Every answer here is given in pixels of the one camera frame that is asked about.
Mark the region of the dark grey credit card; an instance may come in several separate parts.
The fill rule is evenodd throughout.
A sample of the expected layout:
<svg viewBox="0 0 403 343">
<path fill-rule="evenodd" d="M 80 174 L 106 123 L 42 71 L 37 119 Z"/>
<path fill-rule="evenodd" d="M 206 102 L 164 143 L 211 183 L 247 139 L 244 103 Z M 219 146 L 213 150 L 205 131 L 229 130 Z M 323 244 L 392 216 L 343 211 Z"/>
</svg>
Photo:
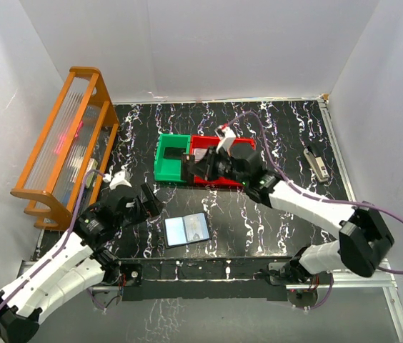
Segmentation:
<svg viewBox="0 0 403 343">
<path fill-rule="evenodd" d="M 180 160 L 183 154 L 186 152 L 185 148 L 182 147 L 166 147 L 164 149 L 164 159 Z"/>
</svg>

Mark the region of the green plastic bin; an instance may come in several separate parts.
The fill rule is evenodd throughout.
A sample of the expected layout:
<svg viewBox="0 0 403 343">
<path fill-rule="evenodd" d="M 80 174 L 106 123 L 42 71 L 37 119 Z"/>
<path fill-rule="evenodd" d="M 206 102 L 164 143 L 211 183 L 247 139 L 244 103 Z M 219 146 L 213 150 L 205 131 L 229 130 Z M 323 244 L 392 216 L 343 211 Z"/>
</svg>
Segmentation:
<svg viewBox="0 0 403 343">
<path fill-rule="evenodd" d="M 182 155 L 189 153 L 190 135 L 161 134 L 154 160 L 154 179 L 158 182 L 183 182 Z"/>
</svg>

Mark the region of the black silver stapler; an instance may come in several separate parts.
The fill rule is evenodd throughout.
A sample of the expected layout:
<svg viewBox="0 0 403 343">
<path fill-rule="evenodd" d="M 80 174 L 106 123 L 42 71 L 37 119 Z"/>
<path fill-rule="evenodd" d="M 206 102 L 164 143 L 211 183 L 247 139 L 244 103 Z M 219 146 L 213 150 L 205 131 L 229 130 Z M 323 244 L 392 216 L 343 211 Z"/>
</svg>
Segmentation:
<svg viewBox="0 0 403 343">
<path fill-rule="evenodd" d="M 327 182 L 329 180 L 329 172 L 327 171 L 322 154 L 319 152 L 317 146 L 314 144 L 306 145 L 303 154 L 312 171 L 315 173 L 318 182 Z"/>
</svg>

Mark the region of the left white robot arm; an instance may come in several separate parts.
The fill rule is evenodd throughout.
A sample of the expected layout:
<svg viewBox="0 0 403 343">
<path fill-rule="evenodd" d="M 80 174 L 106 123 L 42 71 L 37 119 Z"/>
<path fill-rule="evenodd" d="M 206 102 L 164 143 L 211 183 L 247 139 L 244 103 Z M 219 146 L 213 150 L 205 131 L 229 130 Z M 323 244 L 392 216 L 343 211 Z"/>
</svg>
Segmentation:
<svg viewBox="0 0 403 343">
<path fill-rule="evenodd" d="M 88 206 L 72 230 L 12 283 L 0 289 L 0 339 L 28 342 L 56 309 L 99 283 L 115 282 L 120 261 L 107 248 L 120 229 L 160 215 L 162 203 L 151 187 L 140 197 L 128 183 Z"/>
</svg>

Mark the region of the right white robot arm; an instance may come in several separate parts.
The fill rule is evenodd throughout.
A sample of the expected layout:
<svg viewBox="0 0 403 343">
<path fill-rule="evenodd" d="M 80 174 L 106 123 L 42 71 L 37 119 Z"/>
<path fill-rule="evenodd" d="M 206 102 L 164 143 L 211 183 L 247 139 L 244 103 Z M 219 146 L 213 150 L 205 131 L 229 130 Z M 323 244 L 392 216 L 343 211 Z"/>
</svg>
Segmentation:
<svg viewBox="0 0 403 343">
<path fill-rule="evenodd" d="M 320 272 L 348 269 L 371 277 L 394 244 L 380 213 L 366 204 L 333 204 L 287 182 L 277 171 L 264 167 L 260 154 L 248 144 L 229 151 L 211 146 L 200 160 L 191 154 L 181 158 L 181 177 L 191 182 L 199 177 L 208 182 L 225 178 L 243 186 L 258 204 L 304 219 L 329 232 L 335 241 L 302 247 L 289 262 L 269 276 L 303 283 Z"/>
</svg>

